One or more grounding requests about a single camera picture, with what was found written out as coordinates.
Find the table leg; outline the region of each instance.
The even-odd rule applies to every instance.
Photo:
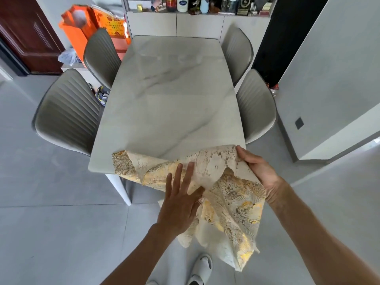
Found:
[[[120,194],[120,196],[123,198],[124,202],[130,206],[131,200],[128,197],[128,194],[126,193],[126,190],[124,188],[123,183],[121,182],[121,179],[118,175],[115,174],[106,174],[108,180],[112,183],[112,185],[115,187],[116,191]]]

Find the left hand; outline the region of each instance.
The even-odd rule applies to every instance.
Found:
[[[204,192],[204,188],[199,187],[191,195],[187,194],[187,189],[194,172],[194,165],[194,162],[189,162],[187,165],[182,184],[182,164],[177,166],[173,187],[171,185],[171,173],[166,177],[165,199],[157,219],[157,225],[173,239],[185,232],[191,225],[200,206],[198,200]]]

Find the shoe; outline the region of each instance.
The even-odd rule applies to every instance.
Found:
[[[212,260],[208,254],[201,254],[193,267],[187,285],[205,285],[212,271]]]

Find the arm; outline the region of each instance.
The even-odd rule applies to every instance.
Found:
[[[157,262],[170,243],[186,231],[195,218],[199,207],[198,199],[204,192],[199,187],[191,195],[187,194],[194,163],[187,166],[181,184],[182,164],[177,167],[172,186],[171,173],[166,178],[165,200],[157,223],[152,225],[133,252],[101,283],[101,285],[145,285]]]
[[[292,187],[260,156],[237,147],[239,156],[260,179],[266,200],[296,245],[317,285],[380,284],[379,276],[332,236]]]

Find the dining table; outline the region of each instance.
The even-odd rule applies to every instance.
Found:
[[[112,162],[121,150],[177,160],[245,139],[235,90],[216,39],[135,36],[115,77],[88,169],[130,205]]]

